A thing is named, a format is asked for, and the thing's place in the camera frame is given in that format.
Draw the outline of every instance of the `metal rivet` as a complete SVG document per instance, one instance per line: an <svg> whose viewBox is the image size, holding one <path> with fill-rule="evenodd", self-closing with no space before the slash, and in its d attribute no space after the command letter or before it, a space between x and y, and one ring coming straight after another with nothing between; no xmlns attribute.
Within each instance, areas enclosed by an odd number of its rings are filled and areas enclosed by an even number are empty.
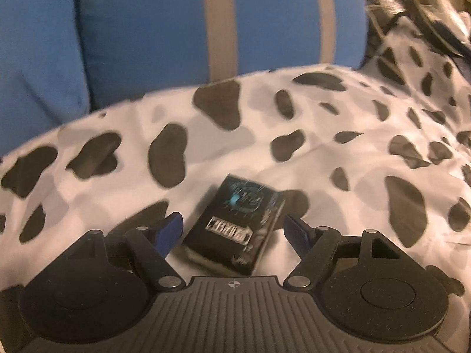
<svg viewBox="0 0 471 353"><path fill-rule="evenodd" d="M305 288L311 283L307 277L304 276L291 276L288 279L288 284L296 288Z"/></svg>
<svg viewBox="0 0 471 353"><path fill-rule="evenodd" d="M164 288L175 288L181 284L181 278L176 276L164 276L159 279L159 285Z"/></svg>

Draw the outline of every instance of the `crosshair symbol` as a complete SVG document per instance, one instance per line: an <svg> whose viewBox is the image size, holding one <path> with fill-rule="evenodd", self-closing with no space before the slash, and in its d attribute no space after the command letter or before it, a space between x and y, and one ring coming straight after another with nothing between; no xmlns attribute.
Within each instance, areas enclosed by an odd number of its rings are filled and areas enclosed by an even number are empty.
<svg viewBox="0 0 471 353"><path fill-rule="evenodd" d="M229 282L228 284L232 289L236 289L239 285L242 285L241 283L239 283L237 280L232 280L231 282Z"/></svg>

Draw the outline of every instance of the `cow print fabric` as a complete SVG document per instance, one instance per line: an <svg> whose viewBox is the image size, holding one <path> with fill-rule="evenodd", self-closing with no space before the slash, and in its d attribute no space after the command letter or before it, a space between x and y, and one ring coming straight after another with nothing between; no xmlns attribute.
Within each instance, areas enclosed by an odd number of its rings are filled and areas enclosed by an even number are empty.
<svg viewBox="0 0 471 353"><path fill-rule="evenodd" d="M187 232L235 174L283 191L285 211L312 227L390 238L444 285L453 306L438 338L466 352L471 86L417 32L401 17L359 71L315 65L149 93L5 155L0 291L90 229L112 242L178 211ZM255 274L282 282L298 257L276 228ZM208 274L178 251L167 260L185 280Z"/></svg>

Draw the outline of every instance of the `black box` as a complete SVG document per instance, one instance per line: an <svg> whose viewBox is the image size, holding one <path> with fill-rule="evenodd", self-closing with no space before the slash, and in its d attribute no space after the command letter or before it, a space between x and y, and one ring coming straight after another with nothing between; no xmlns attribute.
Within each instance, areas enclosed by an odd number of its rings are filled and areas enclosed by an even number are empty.
<svg viewBox="0 0 471 353"><path fill-rule="evenodd" d="M228 175L183 240L189 258L227 275L251 275L283 205L281 193Z"/></svg>

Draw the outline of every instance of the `blue cushion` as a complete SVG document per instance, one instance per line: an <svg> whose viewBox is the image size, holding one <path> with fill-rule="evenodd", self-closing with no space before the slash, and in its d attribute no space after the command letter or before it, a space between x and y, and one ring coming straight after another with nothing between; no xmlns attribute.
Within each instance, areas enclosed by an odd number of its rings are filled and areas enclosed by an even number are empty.
<svg viewBox="0 0 471 353"><path fill-rule="evenodd" d="M364 57L364 0L334 0L334 62ZM238 73L315 64L317 0L234 0ZM84 60L98 107L209 81L203 0L79 0Z"/></svg>
<svg viewBox="0 0 471 353"><path fill-rule="evenodd" d="M74 0L0 0L0 155L88 110Z"/></svg>

